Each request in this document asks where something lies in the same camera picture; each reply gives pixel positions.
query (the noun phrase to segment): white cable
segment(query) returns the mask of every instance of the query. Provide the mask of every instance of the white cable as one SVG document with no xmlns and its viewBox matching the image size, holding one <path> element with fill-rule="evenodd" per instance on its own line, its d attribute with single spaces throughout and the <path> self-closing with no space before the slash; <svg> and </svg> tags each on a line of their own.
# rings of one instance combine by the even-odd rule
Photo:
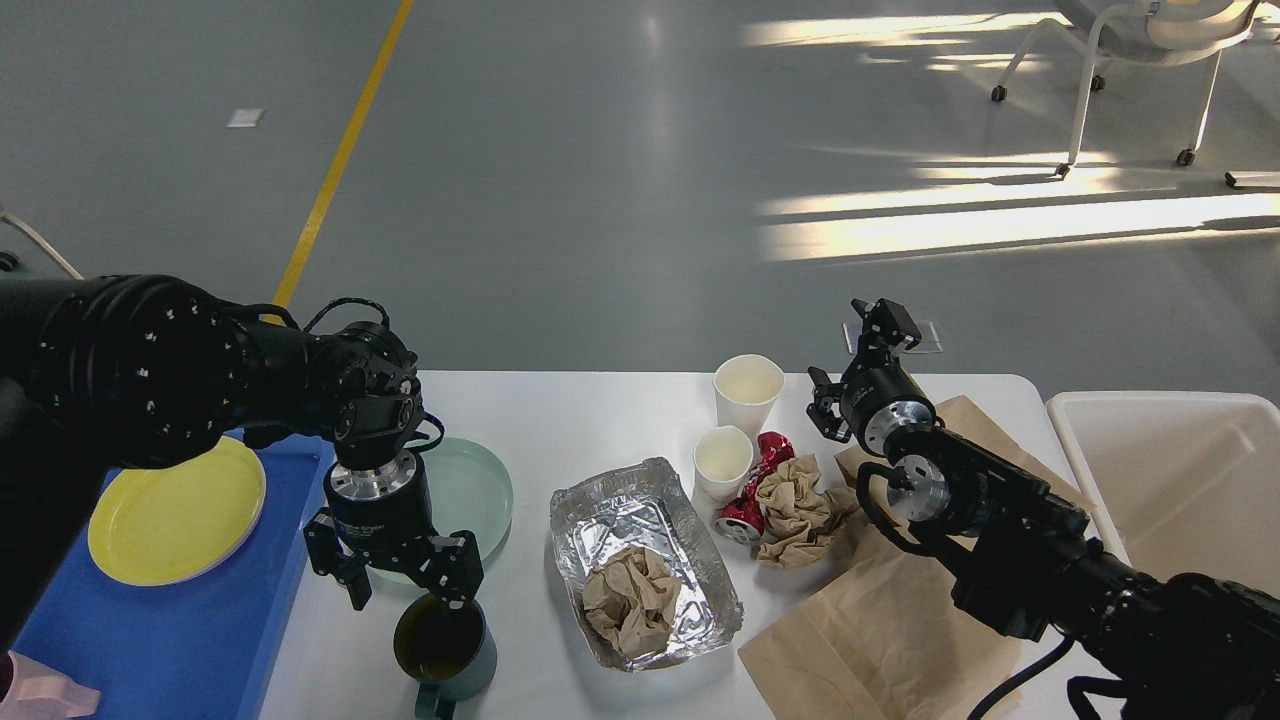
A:
<svg viewBox="0 0 1280 720">
<path fill-rule="evenodd" d="M 18 228 L 18 232 L 29 237 L 31 241 L 35 242 L 37 246 L 40 246 L 40 249 L 45 251 L 45 255 L 49 255 L 49 258 L 52 259 L 54 263 L 58 263 L 58 266 L 65 270 L 68 275 L 78 281 L 84 279 L 84 275 L 79 274 L 79 270 L 73 268 L 72 264 L 68 263 L 67 259 L 61 256 L 61 254 L 54 250 L 54 246 L 49 245 L 49 241 L 41 237 L 40 233 L 35 231 L 35 228 L 32 228 L 27 223 L 19 220 L 18 218 L 10 215 L 4 210 L 0 210 L 0 220 Z"/>
</svg>

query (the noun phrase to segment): dark green mug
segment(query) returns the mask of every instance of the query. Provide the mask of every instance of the dark green mug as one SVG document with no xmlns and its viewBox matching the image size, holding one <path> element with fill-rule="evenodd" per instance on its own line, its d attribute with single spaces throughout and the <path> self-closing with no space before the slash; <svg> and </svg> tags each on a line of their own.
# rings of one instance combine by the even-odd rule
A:
<svg viewBox="0 0 1280 720">
<path fill-rule="evenodd" d="M 452 609 L 434 594 L 417 598 L 393 643 L 401 670 L 421 683 L 417 720 L 452 720 L 454 705 L 480 694 L 498 667 L 498 646 L 475 601 Z"/>
</svg>

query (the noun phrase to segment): brown paper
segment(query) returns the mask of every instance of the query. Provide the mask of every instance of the brown paper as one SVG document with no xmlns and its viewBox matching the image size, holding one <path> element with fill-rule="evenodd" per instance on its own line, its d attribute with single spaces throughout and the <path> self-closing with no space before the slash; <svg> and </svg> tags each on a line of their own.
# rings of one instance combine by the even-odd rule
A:
<svg viewBox="0 0 1280 720">
<path fill-rule="evenodd" d="M 682 587 L 652 550 L 628 547 L 586 577 L 582 611 L 614 650 L 636 659 L 666 650 Z"/>
<path fill-rule="evenodd" d="M 759 547 L 755 559 L 774 568 L 799 568 L 827 555 L 858 505 L 847 487 L 818 493 L 818 457 L 805 455 L 778 465 L 760 482 L 755 498 L 765 509 L 765 525 L 776 542 Z"/>
<path fill-rule="evenodd" d="M 1088 509 L 1085 498 L 1032 457 L 968 397 L 938 405 L 947 427 L 1050 483 Z M 851 447 L 836 456 L 852 484 L 876 459 Z M 1005 680 L 1021 643 L 951 603 L 955 578 L 934 559 L 893 547 L 858 514 L 852 566 L 739 651 L 778 720 L 961 719 Z M 988 717 L 1012 707 L 1016 692 Z"/>
</svg>

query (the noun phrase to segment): black cable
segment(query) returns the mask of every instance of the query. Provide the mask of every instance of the black cable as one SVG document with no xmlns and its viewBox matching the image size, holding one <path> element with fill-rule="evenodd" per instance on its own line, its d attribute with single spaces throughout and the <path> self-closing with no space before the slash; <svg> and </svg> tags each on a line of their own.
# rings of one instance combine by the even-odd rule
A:
<svg viewBox="0 0 1280 720">
<path fill-rule="evenodd" d="M 378 314 L 383 316 L 381 325 L 384 328 L 392 327 L 390 315 L 387 314 L 387 310 L 383 309 L 381 305 L 374 302 L 372 300 L 365 300 L 364 297 L 339 297 L 338 300 L 334 300 L 328 305 L 325 305 L 324 307 L 321 307 L 320 311 L 316 313 L 316 316 L 311 318 L 311 322 L 302 327 L 302 332 L 306 333 L 311 332 L 311 328 L 316 327 L 316 323 L 319 323 L 321 318 L 329 314 L 329 310 L 333 310 L 334 307 L 338 307 L 340 305 L 364 305 L 366 307 L 372 307 L 374 310 L 378 310 Z"/>
<path fill-rule="evenodd" d="M 1071 646 L 1074 644 L 1075 639 L 1062 637 L 1062 642 L 1057 643 L 1057 647 L 1048 651 L 1044 657 L 1041 657 L 1036 662 L 1023 667 L 1007 680 L 996 685 L 996 689 L 987 693 L 987 697 L 982 698 L 978 705 L 974 706 L 973 712 L 969 714 L 969 720 L 980 720 L 982 716 L 991 711 L 991 708 L 995 707 L 997 702 L 1004 700 L 1006 694 L 1014 692 L 1014 689 L 1027 680 L 1030 680 L 1036 675 L 1043 673 L 1050 665 L 1062 660 L 1062 656 L 1070 652 Z"/>
<path fill-rule="evenodd" d="M 886 468 L 878 462 L 863 462 L 858 468 L 858 484 L 854 486 L 854 495 L 858 496 L 858 503 L 861 505 L 863 512 L 867 512 L 867 516 L 870 518 L 876 529 L 879 530 L 882 536 L 888 538 L 895 547 L 902 552 L 910 552 L 911 555 L 933 557 L 933 552 L 931 552 L 929 548 L 906 539 L 902 533 L 899 532 L 897 527 L 893 525 L 893 521 L 890 520 L 888 515 L 884 514 L 884 510 L 879 506 L 879 503 L 876 502 L 876 498 L 872 497 L 872 475 L 879 475 L 884 479 L 890 479 L 892 473 L 892 468 Z"/>
<path fill-rule="evenodd" d="M 1102 678 L 1071 678 L 1066 682 L 1066 700 L 1071 703 L 1071 710 L 1080 720 L 1102 720 L 1089 698 L 1084 693 L 1100 694 L 1102 697 L 1129 697 L 1129 685 L 1124 680 L 1105 680 Z"/>
<path fill-rule="evenodd" d="M 436 418 L 435 415 L 431 415 L 430 413 L 425 413 L 424 411 L 422 414 L 426 415 L 426 418 L 425 418 L 426 421 L 430 423 L 433 427 L 435 427 L 435 429 L 438 430 L 438 433 L 433 438 L 431 436 L 429 436 L 429 434 L 426 434 L 424 432 L 419 432 L 419 430 L 413 432 L 413 437 L 411 439 L 425 439 L 428 442 L 424 443 L 424 445 L 412 445 L 412 446 L 411 445 L 406 445 L 404 450 L 412 452 L 413 455 L 417 455 L 419 457 L 421 457 L 422 454 L 426 452 L 428 450 L 433 450 L 438 445 L 440 445 L 442 442 L 444 442 L 444 423 L 442 423 L 439 418 Z"/>
<path fill-rule="evenodd" d="M 256 305 L 228 305 L 223 309 L 223 313 L 233 318 L 246 318 L 246 319 L 259 319 L 262 315 L 270 315 L 273 318 L 279 318 L 284 327 L 291 329 L 298 329 L 298 322 L 293 319 L 293 315 L 288 310 L 280 307 L 279 305 L 271 305 L 270 302 L 259 302 Z"/>
</svg>

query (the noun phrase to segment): paper cup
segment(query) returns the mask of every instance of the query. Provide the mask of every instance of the paper cup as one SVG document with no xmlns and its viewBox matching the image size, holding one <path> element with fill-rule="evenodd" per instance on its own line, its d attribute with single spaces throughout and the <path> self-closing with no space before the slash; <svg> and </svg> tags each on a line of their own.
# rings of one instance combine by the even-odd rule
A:
<svg viewBox="0 0 1280 720">
<path fill-rule="evenodd" d="M 728 502 L 737 496 L 754 459 L 755 448 L 741 429 L 707 430 L 694 448 L 694 486 L 717 502 Z"/>
<path fill-rule="evenodd" d="M 716 421 L 733 425 L 754 438 L 764 428 L 786 375 L 760 355 L 739 355 L 716 370 Z"/>
</svg>

